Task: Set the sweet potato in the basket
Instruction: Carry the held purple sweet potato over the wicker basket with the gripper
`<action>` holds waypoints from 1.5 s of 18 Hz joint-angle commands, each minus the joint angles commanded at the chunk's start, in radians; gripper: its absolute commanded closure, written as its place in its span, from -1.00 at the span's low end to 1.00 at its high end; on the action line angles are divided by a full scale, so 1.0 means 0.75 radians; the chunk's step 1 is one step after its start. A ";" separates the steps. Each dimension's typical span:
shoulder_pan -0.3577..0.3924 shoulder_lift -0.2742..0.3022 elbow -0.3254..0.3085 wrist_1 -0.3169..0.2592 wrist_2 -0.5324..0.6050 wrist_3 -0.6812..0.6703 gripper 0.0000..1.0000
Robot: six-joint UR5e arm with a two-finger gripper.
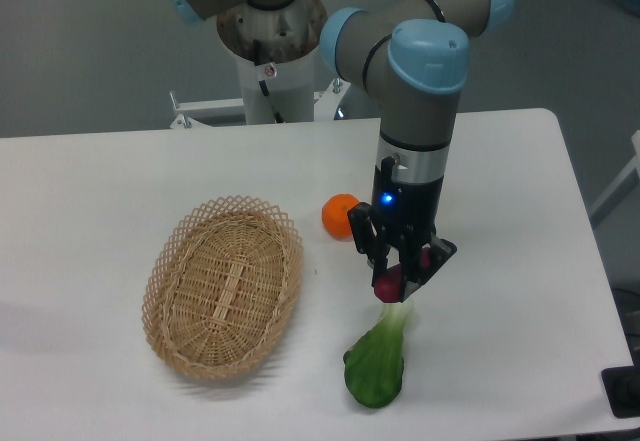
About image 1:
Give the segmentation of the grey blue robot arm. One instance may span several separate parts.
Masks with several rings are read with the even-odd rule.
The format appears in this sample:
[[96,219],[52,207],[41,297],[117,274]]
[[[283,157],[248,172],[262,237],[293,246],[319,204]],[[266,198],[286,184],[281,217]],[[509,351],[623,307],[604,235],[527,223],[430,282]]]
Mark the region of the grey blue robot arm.
[[171,0],[189,22],[214,19],[236,58],[246,121],[309,121],[312,60],[381,111],[372,195],[348,211],[356,249],[385,303],[406,300],[455,254],[435,217],[469,41],[510,16],[514,0],[404,0],[380,13],[320,0]]

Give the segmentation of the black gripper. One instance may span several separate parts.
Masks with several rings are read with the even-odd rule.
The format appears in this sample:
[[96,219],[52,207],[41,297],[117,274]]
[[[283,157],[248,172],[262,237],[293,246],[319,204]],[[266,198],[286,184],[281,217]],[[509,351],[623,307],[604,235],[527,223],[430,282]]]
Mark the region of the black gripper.
[[398,169],[394,157],[383,158],[375,168],[371,205],[358,203],[347,218],[356,250],[373,271],[372,286],[387,272],[391,242],[400,239],[399,301],[405,302],[457,253],[457,246],[434,234],[444,178],[404,183],[394,178]]

